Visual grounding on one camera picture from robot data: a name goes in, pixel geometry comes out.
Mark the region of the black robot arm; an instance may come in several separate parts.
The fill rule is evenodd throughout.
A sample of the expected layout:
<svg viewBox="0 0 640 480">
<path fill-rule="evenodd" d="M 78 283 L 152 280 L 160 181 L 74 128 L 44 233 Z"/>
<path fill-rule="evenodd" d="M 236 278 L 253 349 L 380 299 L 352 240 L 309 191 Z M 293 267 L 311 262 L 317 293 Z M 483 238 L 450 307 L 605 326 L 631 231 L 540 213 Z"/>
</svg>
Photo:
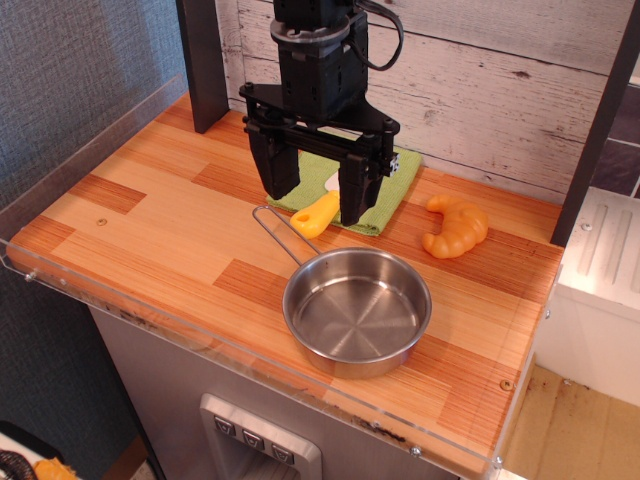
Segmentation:
<svg viewBox="0 0 640 480">
<path fill-rule="evenodd" d="M 276 1 L 270 34 L 280 81 L 245 83 L 244 118 L 265 191 L 281 199 L 300 183 L 298 154 L 338 162 L 341 221 L 356 224 L 397 168 L 397 121 L 366 99 L 370 71 L 368 17 L 399 17 L 374 1 Z"/>
</svg>

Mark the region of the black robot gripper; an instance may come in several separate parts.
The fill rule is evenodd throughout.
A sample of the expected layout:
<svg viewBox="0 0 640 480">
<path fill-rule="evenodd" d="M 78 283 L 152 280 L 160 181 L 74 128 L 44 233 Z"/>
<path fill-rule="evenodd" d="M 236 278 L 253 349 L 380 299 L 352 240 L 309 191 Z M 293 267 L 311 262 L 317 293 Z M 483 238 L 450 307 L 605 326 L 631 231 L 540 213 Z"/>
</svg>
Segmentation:
<svg viewBox="0 0 640 480">
<path fill-rule="evenodd" d="M 262 185 L 279 200 L 300 183 L 298 153 L 339 164 L 341 223 L 352 226 L 377 201 L 381 178 L 396 168 L 399 124 L 366 98 L 374 64 L 368 58 L 368 22 L 296 29 L 273 21 L 280 81 L 246 82 L 245 131 Z"/>
</svg>

